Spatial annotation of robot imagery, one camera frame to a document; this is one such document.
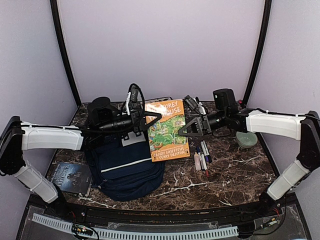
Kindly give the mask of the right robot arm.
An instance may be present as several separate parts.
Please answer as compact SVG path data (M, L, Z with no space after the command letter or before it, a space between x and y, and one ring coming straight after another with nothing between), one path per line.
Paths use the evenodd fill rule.
M297 183L320 167L320 119L315 111L306 114L276 113L260 108L232 111L230 107L217 113L201 115L178 130L179 135L198 137L228 127L241 133L264 133L300 142L299 153L283 173L270 184L255 205L255 213L266 217Z

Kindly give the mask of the navy blue student backpack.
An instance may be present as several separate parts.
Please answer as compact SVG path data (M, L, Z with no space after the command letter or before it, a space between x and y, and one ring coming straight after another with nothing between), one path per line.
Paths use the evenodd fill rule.
M84 152L92 174L92 186L115 201L145 197L163 182L165 162L153 162L146 141L123 146L118 136Z

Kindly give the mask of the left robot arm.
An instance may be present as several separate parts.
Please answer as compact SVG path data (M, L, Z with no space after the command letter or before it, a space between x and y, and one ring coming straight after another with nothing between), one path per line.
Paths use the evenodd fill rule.
M144 140L125 145L118 134L97 132L88 126L33 124L13 116L0 136L0 174L16 178L51 205L60 218L71 213L61 187L48 180L25 155L58 149L83 153L94 187L115 201L145 197L164 179L165 164L152 161Z

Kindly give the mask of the orange Treehouse book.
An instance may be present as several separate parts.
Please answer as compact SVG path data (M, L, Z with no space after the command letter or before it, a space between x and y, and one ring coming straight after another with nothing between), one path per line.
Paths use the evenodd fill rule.
M186 124L183 100L146 103L145 110L161 114L161 119L147 130L151 160L162 162L189 157L188 138L178 133Z

